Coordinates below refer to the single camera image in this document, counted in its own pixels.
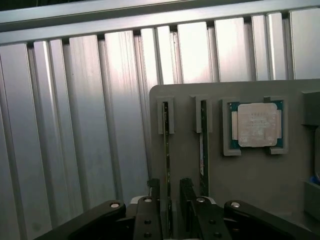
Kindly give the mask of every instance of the screw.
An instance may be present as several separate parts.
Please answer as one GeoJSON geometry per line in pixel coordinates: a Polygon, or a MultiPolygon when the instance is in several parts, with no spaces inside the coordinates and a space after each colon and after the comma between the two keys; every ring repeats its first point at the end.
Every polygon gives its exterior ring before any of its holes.
{"type": "Polygon", "coordinates": [[[237,203],[237,202],[232,202],[231,206],[234,207],[234,208],[240,208],[241,205],[239,203],[237,203]]]}
{"type": "Polygon", "coordinates": [[[220,232],[215,232],[213,236],[215,236],[216,238],[221,238],[222,234],[220,232]]]}
{"type": "Polygon", "coordinates": [[[150,232],[145,232],[144,233],[144,237],[147,239],[147,238],[150,238],[152,236],[152,234],[150,232]]]}
{"type": "Polygon", "coordinates": [[[203,197],[198,197],[196,199],[199,203],[204,203],[206,200],[203,197]]]}
{"type": "Polygon", "coordinates": [[[113,204],[110,205],[110,207],[112,207],[113,209],[115,209],[115,208],[119,207],[119,204],[118,204],[118,203],[113,203],[113,204]]]}

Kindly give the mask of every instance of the corrugated metal wall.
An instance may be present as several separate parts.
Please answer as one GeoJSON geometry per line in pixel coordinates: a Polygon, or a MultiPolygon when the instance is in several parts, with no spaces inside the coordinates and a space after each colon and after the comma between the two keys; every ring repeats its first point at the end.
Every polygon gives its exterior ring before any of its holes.
{"type": "Polygon", "coordinates": [[[319,19],[315,8],[0,46],[0,239],[147,194],[154,85],[320,78],[319,19]]]}

